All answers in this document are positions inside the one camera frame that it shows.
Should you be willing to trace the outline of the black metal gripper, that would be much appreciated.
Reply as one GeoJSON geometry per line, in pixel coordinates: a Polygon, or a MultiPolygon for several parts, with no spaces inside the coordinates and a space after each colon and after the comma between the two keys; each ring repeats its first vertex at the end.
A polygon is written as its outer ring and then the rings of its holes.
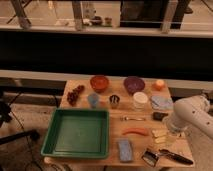
{"type": "MultiPolygon", "coordinates": [[[[167,149],[160,149],[159,152],[167,157],[168,159],[170,160],[173,160],[173,161],[176,161],[178,163],[181,163],[181,164],[186,164],[186,165],[192,165],[193,164],[193,161],[188,159],[188,158],[185,158],[179,154],[176,154],[176,153],[173,153],[167,149]]],[[[158,160],[159,160],[159,157],[157,156],[156,153],[154,153],[153,151],[151,151],[150,149],[146,149],[144,154],[142,155],[142,159],[150,166],[152,167],[155,167],[158,160]]]]}

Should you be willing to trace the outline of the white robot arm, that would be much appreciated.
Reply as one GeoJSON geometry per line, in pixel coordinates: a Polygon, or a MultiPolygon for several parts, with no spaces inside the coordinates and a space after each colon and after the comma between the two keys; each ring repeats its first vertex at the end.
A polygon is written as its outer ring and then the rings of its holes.
{"type": "MultiPolygon", "coordinates": [[[[189,124],[197,127],[209,138],[213,139],[213,116],[208,114],[210,102],[204,95],[197,95],[177,100],[173,105],[173,112],[163,119],[167,130],[172,135],[184,132],[189,124]]],[[[150,166],[155,167],[160,157],[180,164],[192,165],[193,161],[171,152],[160,149],[158,152],[146,149],[142,159],[150,166]]]]}

